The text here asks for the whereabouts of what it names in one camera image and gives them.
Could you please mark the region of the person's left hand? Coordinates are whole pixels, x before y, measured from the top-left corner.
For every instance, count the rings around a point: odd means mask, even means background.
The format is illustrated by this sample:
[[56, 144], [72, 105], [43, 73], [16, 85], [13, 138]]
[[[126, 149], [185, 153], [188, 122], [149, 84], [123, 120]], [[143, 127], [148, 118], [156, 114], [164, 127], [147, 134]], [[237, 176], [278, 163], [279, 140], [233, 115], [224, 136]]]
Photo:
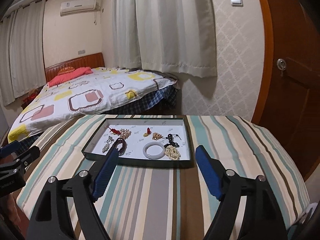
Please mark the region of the person's left hand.
[[1, 198], [1, 209], [15, 226], [19, 226], [21, 219], [18, 215], [16, 203], [12, 193]]

